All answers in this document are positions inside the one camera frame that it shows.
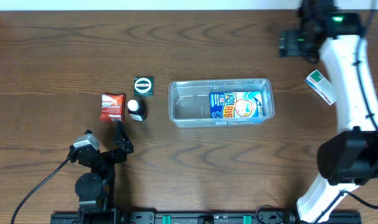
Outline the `blue Kool Fever box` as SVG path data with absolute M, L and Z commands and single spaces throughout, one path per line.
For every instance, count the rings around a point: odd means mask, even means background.
M 258 118 L 264 116 L 260 91 L 231 91 L 210 94 L 212 118 Z

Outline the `white green Panadol pack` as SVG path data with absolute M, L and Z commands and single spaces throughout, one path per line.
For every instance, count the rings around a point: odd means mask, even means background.
M 326 79 L 318 70 L 312 71 L 305 79 L 305 82 L 316 91 L 329 105 L 336 101 L 332 83 Z

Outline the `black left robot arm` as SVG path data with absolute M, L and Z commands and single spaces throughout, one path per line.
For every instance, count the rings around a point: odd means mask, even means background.
M 90 168 L 78 178 L 75 192 L 79 198 L 78 223 L 120 223 L 120 211 L 114 205 L 116 164 L 127 161 L 134 146 L 121 121 L 116 123 L 113 137 L 116 149 L 101 152 L 99 141 L 90 130 L 79 136 L 67 159 Z

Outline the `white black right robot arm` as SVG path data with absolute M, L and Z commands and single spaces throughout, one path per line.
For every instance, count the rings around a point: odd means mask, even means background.
M 378 178 L 378 98 L 367 58 L 366 22 L 359 14 L 339 12 L 333 1 L 303 1 L 298 10 L 300 50 L 321 60 L 336 96 L 335 137 L 317 154 L 318 175 L 297 200 L 296 221 L 327 222 L 353 190 Z

